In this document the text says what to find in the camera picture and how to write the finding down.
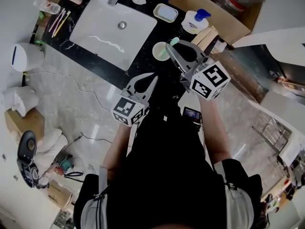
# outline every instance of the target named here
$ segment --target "black shirt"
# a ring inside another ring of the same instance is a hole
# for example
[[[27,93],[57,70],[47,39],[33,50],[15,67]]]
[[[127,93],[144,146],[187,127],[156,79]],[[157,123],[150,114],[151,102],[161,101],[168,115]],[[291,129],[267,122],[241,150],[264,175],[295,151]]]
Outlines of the black shirt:
[[[179,114],[164,121],[163,115],[149,113],[109,186],[108,228],[166,223],[203,228],[209,219],[214,222],[215,212],[224,215],[225,225],[224,187],[204,157],[191,123]]]

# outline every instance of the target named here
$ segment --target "person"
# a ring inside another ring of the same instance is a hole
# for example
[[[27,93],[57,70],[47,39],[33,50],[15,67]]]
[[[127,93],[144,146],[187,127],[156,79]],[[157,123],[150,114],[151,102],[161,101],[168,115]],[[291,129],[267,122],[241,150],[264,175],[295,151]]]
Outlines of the person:
[[[95,191],[95,200],[88,201],[93,186],[86,185],[86,177],[75,204],[77,229],[264,228],[260,176],[248,177],[232,159],[215,101],[200,97],[199,102],[213,167],[197,130],[178,107],[167,116],[151,109],[128,155],[131,128],[118,128],[102,164],[107,188]]]

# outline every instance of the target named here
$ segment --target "cable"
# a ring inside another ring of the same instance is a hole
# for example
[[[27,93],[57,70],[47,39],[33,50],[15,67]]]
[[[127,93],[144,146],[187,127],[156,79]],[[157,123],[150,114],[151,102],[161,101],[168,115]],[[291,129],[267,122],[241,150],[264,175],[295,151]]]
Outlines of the cable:
[[[52,166],[54,165],[55,163],[53,162],[49,168],[46,169],[46,171],[38,178],[38,180],[40,180],[51,168]]]
[[[100,216],[99,216],[100,226],[99,226],[99,228],[100,229],[102,228],[102,221],[101,221],[102,199],[103,199],[103,196],[106,194],[108,187],[109,187],[109,185],[104,189],[103,192],[100,193],[100,195],[97,197],[97,200],[96,200],[96,198],[94,200],[94,201],[97,201],[96,211],[95,211],[95,227],[96,227],[96,229],[98,229],[98,226],[97,226],[98,225],[98,223],[97,223],[98,209],[100,209]]]
[[[51,73],[51,72],[48,72],[48,71],[40,71],[40,72],[37,72],[37,73],[30,73],[30,74],[24,73],[24,74],[25,74],[25,75],[34,75],[34,74],[41,74],[41,73],[47,73],[47,74],[52,74],[52,75],[58,75],[58,74],[60,74],[61,76],[66,76],[66,77],[72,78],[72,79],[75,81],[76,86],[77,86],[77,89],[78,89],[80,92],[82,92],[82,93],[88,93],[88,94],[93,94],[94,97],[95,97],[95,100],[98,102],[98,104],[99,104],[99,106],[101,107],[101,109],[103,109],[103,110],[105,110],[105,111],[107,111],[108,113],[111,114],[111,112],[110,112],[108,109],[102,107],[100,101],[98,100],[98,98],[97,98],[97,96],[96,96],[96,94],[95,94],[94,92],[88,92],[88,91],[83,91],[83,90],[81,90],[80,87],[78,86],[78,83],[77,83],[76,79],[75,79],[73,76],[71,76],[71,75],[62,74],[62,73],[60,73],[60,72]]]
[[[85,172],[85,165],[84,165],[84,162],[82,161],[82,159],[80,158],[80,157],[74,157],[74,158],[72,158],[72,159],[70,159],[70,160],[75,160],[75,159],[80,159],[80,161],[81,161],[81,164],[82,164],[82,173],[84,173]]]
[[[80,138],[81,138],[81,136],[75,138],[75,139],[73,140],[73,142],[71,142],[68,146],[66,146],[64,150],[62,150],[62,152],[65,151],[68,147],[70,147],[70,145],[72,145],[72,143],[75,143],[76,141],[80,140]]]
[[[74,172],[70,172],[68,174],[63,174],[64,178],[71,179],[73,181],[78,181],[78,182],[82,182],[83,183],[84,181],[81,181],[81,180],[73,178],[73,177],[81,177],[81,176],[83,176],[83,173],[79,172],[79,171],[74,171]]]
[[[68,155],[58,164],[59,167],[61,167],[61,164],[63,161],[65,161],[67,159]]]
[[[83,132],[81,132],[81,135],[82,135],[83,137],[87,138],[87,139],[90,139],[90,140],[94,140],[94,141],[106,141],[106,142],[108,142],[108,143],[111,143],[111,144],[112,144],[112,142],[111,142],[111,141],[108,141],[108,140],[107,140],[107,139],[105,139],[105,138],[101,138],[101,139],[97,139],[97,138],[90,138],[90,137],[85,136]]]
[[[203,136],[203,150],[204,150],[204,158],[205,158],[205,141],[204,141],[204,131],[203,131],[203,122],[202,122],[202,117],[200,118],[200,125],[201,125],[201,130],[202,130],[202,136]]]

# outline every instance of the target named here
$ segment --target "small screen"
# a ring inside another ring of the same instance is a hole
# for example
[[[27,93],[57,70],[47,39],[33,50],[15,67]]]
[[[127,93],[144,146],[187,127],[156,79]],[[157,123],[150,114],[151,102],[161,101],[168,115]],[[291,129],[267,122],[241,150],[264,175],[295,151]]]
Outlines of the small screen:
[[[200,119],[200,112],[195,110],[185,108],[184,114],[194,119]]]

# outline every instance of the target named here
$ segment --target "soap dish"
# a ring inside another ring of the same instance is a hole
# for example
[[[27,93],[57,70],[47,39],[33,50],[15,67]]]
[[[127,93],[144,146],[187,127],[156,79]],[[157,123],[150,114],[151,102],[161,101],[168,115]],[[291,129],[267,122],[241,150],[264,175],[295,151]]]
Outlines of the soap dish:
[[[178,16],[178,11],[164,3],[159,3],[153,10],[154,16],[168,23],[173,23]]]

